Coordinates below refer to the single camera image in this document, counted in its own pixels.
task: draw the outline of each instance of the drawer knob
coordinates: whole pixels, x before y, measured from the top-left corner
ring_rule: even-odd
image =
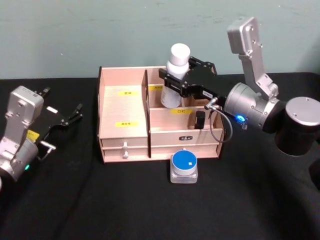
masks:
[[[128,144],[126,141],[123,143],[122,149],[124,150],[128,149]]]
[[[122,157],[123,157],[124,159],[127,159],[127,158],[129,157],[128,151],[125,151]]]

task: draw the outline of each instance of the blue lid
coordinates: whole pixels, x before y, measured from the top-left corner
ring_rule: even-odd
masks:
[[[173,155],[172,163],[177,169],[189,170],[197,164],[197,158],[188,150],[180,150]]]

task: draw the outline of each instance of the blue indicator light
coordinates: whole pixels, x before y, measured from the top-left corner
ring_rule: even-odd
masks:
[[[237,121],[239,121],[239,122],[244,122],[246,119],[245,119],[245,117],[244,116],[241,116],[241,115],[236,115],[235,116],[235,119],[237,120]]]

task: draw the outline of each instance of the white bottle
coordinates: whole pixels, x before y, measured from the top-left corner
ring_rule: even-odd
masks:
[[[176,43],[171,47],[171,55],[169,61],[166,63],[166,70],[168,74],[173,75],[181,80],[189,71],[190,48],[183,43]],[[181,103],[181,96],[178,92],[163,87],[161,93],[161,103],[166,108],[177,108]]]

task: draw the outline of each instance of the cable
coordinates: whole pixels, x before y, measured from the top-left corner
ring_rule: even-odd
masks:
[[[229,136],[228,136],[228,138],[227,138],[226,140],[220,141],[219,139],[216,138],[216,136],[215,136],[215,134],[214,134],[214,131],[213,131],[213,129],[212,129],[212,126],[213,126],[212,113],[213,113],[214,111],[220,113],[220,114],[226,119],[226,121],[228,122],[228,125],[230,126],[230,134],[229,134]],[[210,120],[209,120],[209,122],[210,122],[210,132],[211,132],[211,135],[212,135],[212,137],[214,138],[214,140],[216,140],[216,141],[217,141],[218,143],[220,143],[220,144],[223,144],[223,143],[226,143],[226,142],[230,141],[231,138],[232,138],[232,136],[233,136],[233,134],[234,134],[234,129],[233,129],[232,124],[231,124],[229,118],[227,117],[227,115],[224,114],[222,111],[220,111],[220,110],[218,110],[218,109],[215,109],[215,110],[212,110],[212,111],[210,112],[209,119],[210,119]]]

